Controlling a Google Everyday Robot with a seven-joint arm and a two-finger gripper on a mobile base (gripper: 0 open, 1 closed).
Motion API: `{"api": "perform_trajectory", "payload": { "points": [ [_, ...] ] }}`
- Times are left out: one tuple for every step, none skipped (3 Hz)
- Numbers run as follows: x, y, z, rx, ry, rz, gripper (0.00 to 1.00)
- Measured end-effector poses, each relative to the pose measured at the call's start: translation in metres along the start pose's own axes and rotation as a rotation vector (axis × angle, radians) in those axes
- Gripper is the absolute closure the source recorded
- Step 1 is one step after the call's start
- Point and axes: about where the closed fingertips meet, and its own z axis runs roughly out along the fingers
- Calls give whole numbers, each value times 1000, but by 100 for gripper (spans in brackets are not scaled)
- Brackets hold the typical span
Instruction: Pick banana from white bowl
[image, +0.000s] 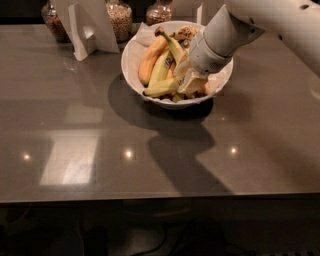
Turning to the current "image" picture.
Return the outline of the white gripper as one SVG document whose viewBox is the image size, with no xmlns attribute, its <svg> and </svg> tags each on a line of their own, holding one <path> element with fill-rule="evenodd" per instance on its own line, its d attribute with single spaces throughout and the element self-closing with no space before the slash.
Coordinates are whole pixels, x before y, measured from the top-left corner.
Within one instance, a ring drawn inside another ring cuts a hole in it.
<svg viewBox="0 0 320 256">
<path fill-rule="evenodd" d="M 200 29 L 190 42 L 189 56 L 185 55 L 174 69 L 175 77 L 184 77 L 177 92 L 191 94 L 199 90 L 208 81 L 207 73 L 219 73 L 231 60 L 215 53 L 205 40 L 204 30 Z"/>
</svg>

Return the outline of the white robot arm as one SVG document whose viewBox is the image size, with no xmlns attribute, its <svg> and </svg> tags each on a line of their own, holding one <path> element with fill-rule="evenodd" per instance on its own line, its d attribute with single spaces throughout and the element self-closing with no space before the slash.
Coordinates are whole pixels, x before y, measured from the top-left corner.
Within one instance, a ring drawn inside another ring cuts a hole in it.
<svg viewBox="0 0 320 256">
<path fill-rule="evenodd" d="M 320 76 L 320 3 L 317 0 L 224 0 L 210 22 L 191 40 L 174 74 L 192 68 L 218 73 L 243 45 L 264 32 L 275 35 Z"/>
</svg>

